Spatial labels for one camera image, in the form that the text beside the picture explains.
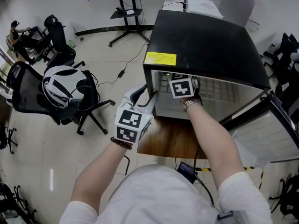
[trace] metal mesh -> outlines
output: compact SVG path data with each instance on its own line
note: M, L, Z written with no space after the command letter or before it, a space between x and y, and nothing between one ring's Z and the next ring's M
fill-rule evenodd
M235 102L233 84L202 77L199 77L199 81L199 95L202 99L217 100L230 103ZM166 75L161 74L159 84L160 93L171 94L171 89L167 81Z

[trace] mesh chair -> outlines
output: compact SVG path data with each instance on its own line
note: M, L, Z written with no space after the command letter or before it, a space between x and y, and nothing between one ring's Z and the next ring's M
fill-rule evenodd
M14 90L12 97L13 108L22 113L38 113L52 117L58 125L67 125L71 122L78 124L77 133L83 135L81 128L87 116L90 116L97 126L107 134L100 123L93 116L92 111L110 103L115 105L112 100L99 103L100 97L96 91L96 86L91 73L83 71L86 75L86 85L92 87L85 88L84 98L79 107L69 106L65 109L57 109L47 99L43 92L43 77L37 73L30 65L24 62L16 62L10 69L7 76L7 87Z
M48 29L53 47L56 50L56 53L47 64L48 67L62 64L72 66L75 63L76 52L66 43L63 25L54 15L47 17L44 25Z

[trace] wristwatch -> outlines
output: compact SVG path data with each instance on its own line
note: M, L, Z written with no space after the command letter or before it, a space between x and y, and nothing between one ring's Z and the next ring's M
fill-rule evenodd
M200 99L191 97L183 102L184 111L186 112L188 107L190 105L192 105L193 103L200 103L202 105L202 102Z

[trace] white t-shirt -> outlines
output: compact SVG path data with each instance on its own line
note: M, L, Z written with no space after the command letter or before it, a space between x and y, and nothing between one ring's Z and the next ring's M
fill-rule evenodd
M218 192L223 211L243 210L250 223L272 223L267 201L246 172L230 176ZM60 224L214 224L218 213L180 173L147 165L119 185L102 214L71 202Z

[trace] glove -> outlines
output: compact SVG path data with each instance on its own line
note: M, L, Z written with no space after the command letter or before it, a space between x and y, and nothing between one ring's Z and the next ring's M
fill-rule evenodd
M115 117L115 139L138 145L139 140L147 132L153 119L151 114L158 99L158 92L155 92L146 105L135 107L146 88L146 85L140 85L125 93Z

